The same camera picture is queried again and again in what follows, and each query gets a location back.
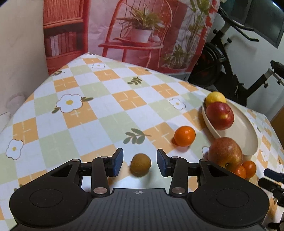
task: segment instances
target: table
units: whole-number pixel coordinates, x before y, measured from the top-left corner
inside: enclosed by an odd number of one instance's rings
[[[21,185],[70,159],[91,162],[111,156],[117,148],[123,148],[124,161],[118,177],[109,179],[111,189],[164,187],[168,191],[171,177],[161,176],[156,151],[162,148],[168,156],[188,162],[202,158],[202,148],[214,140],[200,111],[208,93],[159,72],[92,53],[62,67],[35,90],[0,134],[0,230],[15,225],[9,198]],[[260,150],[252,156],[257,173],[250,182],[257,184],[265,168],[283,172],[284,150],[266,116],[235,105],[261,140]],[[196,131],[190,148],[172,143],[182,125]],[[152,161],[149,173],[141,178],[128,169],[137,153],[147,154]],[[86,191],[90,180],[83,178]],[[188,183],[189,191],[197,188],[196,177],[189,177]],[[283,208],[268,195],[266,221],[278,222]]]

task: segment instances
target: window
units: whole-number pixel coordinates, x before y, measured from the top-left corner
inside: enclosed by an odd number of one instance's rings
[[[278,48],[284,31],[284,12],[272,0],[227,0],[221,3],[229,17]]]

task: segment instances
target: lemon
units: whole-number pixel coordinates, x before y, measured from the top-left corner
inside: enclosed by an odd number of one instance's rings
[[[209,95],[207,95],[205,105],[208,107],[209,104],[214,102],[227,103],[225,96],[218,91],[213,91]]]

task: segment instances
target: leaf pattern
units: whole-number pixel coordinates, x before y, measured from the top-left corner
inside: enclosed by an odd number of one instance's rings
[[[144,135],[143,135],[143,136],[140,136],[140,137],[137,139],[136,144],[142,144],[142,143],[144,142],[144,140],[145,140],[145,136],[144,136]]]
[[[60,110],[60,108],[54,108],[54,110],[51,112],[52,114],[58,112]]]
[[[135,134],[132,133],[132,132],[126,132],[125,134],[128,135],[128,136],[131,136],[131,137],[134,137],[134,136],[135,136]]]
[[[130,139],[131,139],[131,137],[127,137],[127,138],[123,141],[123,143],[124,143],[124,144],[129,143]]]
[[[51,76],[60,75],[61,73],[65,73],[64,71],[56,71]]]
[[[136,128],[132,128],[131,131],[135,132],[138,135],[144,135],[144,133],[142,131],[140,131],[139,129],[136,129]]]
[[[131,141],[131,142],[132,142],[133,144],[135,144],[135,143],[136,143],[136,140],[137,140],[137,136],[134,136],[134,137],[132,138],[132,141]]]
[[[83,97],[81,99],[82,102],[87,102],[87,101],[90,101],[90,100],[93,100],[94,98],[93,97],[90,97],[90,98],[86,98],[86,97]]]
[[[132,128],[131,131],[133,131],[136,134],[132,132],[126,132],[125,134],[128,135],[129,137],[125,138],[125,140],[123,141],[124,144],[129,143],[130,140],[132,144],[142,144],[146,136],[151,136],[144,134],[144,132],[140,131],[137,128]]]
[[[23,185],[22,184],[20,184],[19,185],[19,187],[21,188],[21,187],[23,187]],[[17,188],[14,188],[14,191],[16,191],[17,190]]]
[[[127,82],[128,84],[135,84],[138,85],[138,83],[142,83],[142,79],[140,79],[139,77],[133,77],[132,80],[130,82]]]

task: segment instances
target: flower print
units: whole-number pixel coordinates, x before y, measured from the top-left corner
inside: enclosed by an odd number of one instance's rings
[[[185,109],[185,104],[182,103],[179,99],[172,98],[171,100],[169,100],[169,103],[173,105],[177,110],[181,111],[182,109]]]
[[[104,63],[94,63],[93,65],[92,65],[92,68],[94,68],[94,69],[104,69],[105,68],[105,64]]]
[[[209,151],[209,147],[203,147],[202,148],[202,154],[205,156],[206,154],[208,154],[208,151]]]
[[[63,113],[69,113],[82,107],[83,103],[81,99],[82,97],[80,95],[66,94],[56,103],[56,107],[60,108]]]
[[[6,150],[6,156],[8,158],[12,158],[13,160],[19,159],[22,153],[21,149],[23,148],[23,146],[23,141],[15,139],[11,140]]]
[[[268,156],[266,155],[266,153],[264,151],[261,151],[261,155],[262,155],[263,161],[267,162],[268,161]]]

